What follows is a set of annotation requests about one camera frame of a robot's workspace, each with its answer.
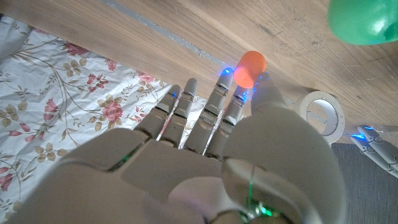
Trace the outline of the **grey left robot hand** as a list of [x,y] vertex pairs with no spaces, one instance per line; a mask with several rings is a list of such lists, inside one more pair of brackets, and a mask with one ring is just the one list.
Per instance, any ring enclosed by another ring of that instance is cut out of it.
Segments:
[[362,154],[370,158],[382,170],[397,178],[397,147],[383,140],[371,126],[360,125],[358,133],[350,136]]

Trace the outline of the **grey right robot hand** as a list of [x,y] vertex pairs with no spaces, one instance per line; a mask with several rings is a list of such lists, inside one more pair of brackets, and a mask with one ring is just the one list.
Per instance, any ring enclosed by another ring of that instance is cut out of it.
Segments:
[[9,223],[343,223],[346,192],[326,139],[289,109],[268,73],[251,115],[214,130],[198,118],[183,149],[170,120],[178,86],[134,129],[63,157]]

